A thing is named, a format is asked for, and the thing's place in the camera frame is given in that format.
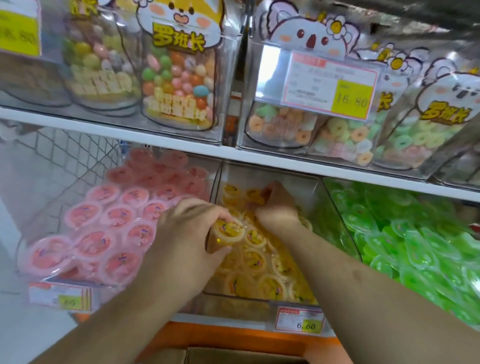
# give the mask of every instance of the forearm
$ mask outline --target forearm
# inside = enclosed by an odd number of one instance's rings
[[[300,224],[277,234],[356,364],[470,363],[480,334]]]
[[[160,297],[154,297],[152,292],[146,296],[138,284],[127,287],[31,364],[133,363],[179,307],[167,285]]]

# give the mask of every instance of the cartoon animal sticker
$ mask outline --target cartoon animal sticker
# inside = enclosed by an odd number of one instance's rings
[[[221,40],[223,0],[133,0],[140,26],[154,45],[202,52]]]
[[[387,43],[378,48],[374,43],[369,49],[356,49],[349,56],[351,58],[372,61],[378,64],[387,64],[377,86],[381,92],[377,112],[390,110],[400,99],[406,88],[420,75],[423,61],[428,57],[428,49],[415,48],[409,54],[394,48],[393,43]]]
[[[358,28],[345,21],[345,17],[322,13],[317,20],[299,14],[297,7],[285,0],[275,0],[259,18],[260,35],[278,44],[318,51],[343,58],[358,41]]]
[[[478,69],[459,72],[449,59],[435,60],[428,68],[408,118],[430,120],[445,125],[463,124],[480,112]]]

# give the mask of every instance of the cardboard box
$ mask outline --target cardboard box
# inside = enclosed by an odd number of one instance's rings
[[[163,349],[143,364],[308,364],[297,356],[214,348]]]

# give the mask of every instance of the store shelf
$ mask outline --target store shelf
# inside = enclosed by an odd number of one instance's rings
[[[336,177],[351,181],[366,182],[426,194],[434,194],[461,200],[480,202],[480,193],[475,191],[447,187],[418,180],[410,180],[406,178],[385,175],[370,170],[360,170],[340,165],[321,164],[306,160],[299,160],[297,158],[288,158],[281,155],[264,154],[229,146],[216,146],[213,144],[200,143],[188,139],[172,138],[159,135],[157,133],[127,129],[119,126],[73,120],[4,107],[0,107],[0,118],[41,126],[67,129],[81,133],[96,134],[118,140],[126,140],[151,146],[178,149],[185,152],[202,154],[205,156],[258,164],[284,170],[293,170],[320,176]]]

